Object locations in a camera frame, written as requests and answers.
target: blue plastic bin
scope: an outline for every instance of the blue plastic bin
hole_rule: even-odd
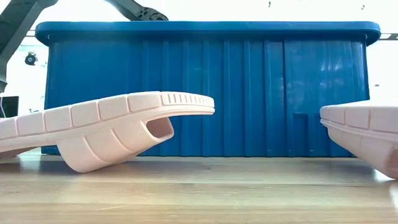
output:
[[[372,22],[44,22],[45,107],[138,91],[215,99],[213,116],[172,118],[147,156],[350,157],[321,106],[369,99]],[[57,154],[54,146],[43,153]]]

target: white wall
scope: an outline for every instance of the white wall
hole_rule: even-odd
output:
[[[397,0],[137,0],[153,7],[173,21],[375,21],[382,32],[398,32]],[[0,12],[9,0],[0,0]],[[43,21],[126,21],[109,3],[101,0],[59,0],[43,11],[35,22]],[[36,51],[40,62],[47,59],[47,47],[34,37],[23,43],[11,58],[3,95],[21,97],[20,114],[42,109],[47,67],[28,66],[24,57]],[[380,41],[368,48],[371,97],[398,94],[394,55],[398,41]]]

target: pink foam slide sandal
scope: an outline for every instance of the pink foam slide sandal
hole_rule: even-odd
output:
[[[0,157],[56,144],[73,170],[89,172],[172,138],[171,116],[214,112],[210,97],[159,91],[52,108],[1,120]]]
[[[397,98],[324,106],[320,114],[331,140],[398,179]]]

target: robotic arm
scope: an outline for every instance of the robotic arm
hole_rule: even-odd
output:
[[[105,0],[131,21],[167,21],[162,13],[135,0]],[[7,85],[7,63],[40,13],[58,0],[11,0],[0,14],[0,93]]]

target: wooden table surface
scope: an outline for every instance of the wooden table surface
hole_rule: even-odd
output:
[[[77,174],[0,161],[0,223],[398,223],[398,183],[358,159],[139,157]]]

